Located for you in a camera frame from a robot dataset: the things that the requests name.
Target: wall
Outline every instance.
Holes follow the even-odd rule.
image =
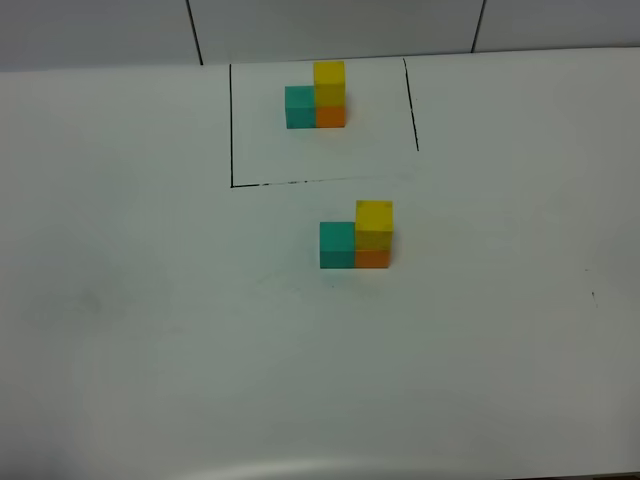
[[[0,0],[0,70],[197,62],[184,0]]]
[[[476,51],[633,45],[637,0],[488,0]]]
[[[204,63],[471,51],[482,0],[191,0]]]
[[[638,0],[0,0],[0,71],[631,45]]]

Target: toy block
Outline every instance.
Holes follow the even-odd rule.
[[[356,250],[356,268],[389,268],[391,250]]]
[[[340,128],[346,123],[344,107],[316,107],[317,128]]]
[[[316,107],[344,107],[344,62],[314,62],[313,85]]]
[[[287,128],[315,128],[316,107],[311,85],[284,87]]]
[[[355,267],[353,222],[320,222],[320,268]]]
[[[391,250],[393,202],[356,202],[356,250]]]

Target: yellow cube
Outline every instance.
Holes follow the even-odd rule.
[[[356,202],[356,250],[391,250],[393,202]]]
[[[346,101],[344,62],[314,62],[313,85],[317,107],[344,107]]]

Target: green cube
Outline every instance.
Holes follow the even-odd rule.
[[[284,87],[287,128],[315,128],[316,104],[313,85]]]
[[[355,268],[354,222],[320,222],[320,268]]]

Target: orange cube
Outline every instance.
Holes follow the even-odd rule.
[[[389,268],[391,250],[356,250],[356,268]]]
[[[316,128],[340,128],[346,121],[344,107],[316,107]]]

